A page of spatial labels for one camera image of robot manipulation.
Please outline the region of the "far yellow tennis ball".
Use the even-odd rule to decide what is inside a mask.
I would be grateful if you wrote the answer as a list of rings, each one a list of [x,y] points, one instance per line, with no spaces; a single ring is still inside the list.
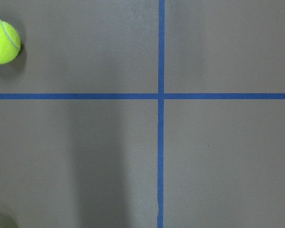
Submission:
[[[0,65],[13,61],[19,54],[21,40],[16,29],[0,20]]]

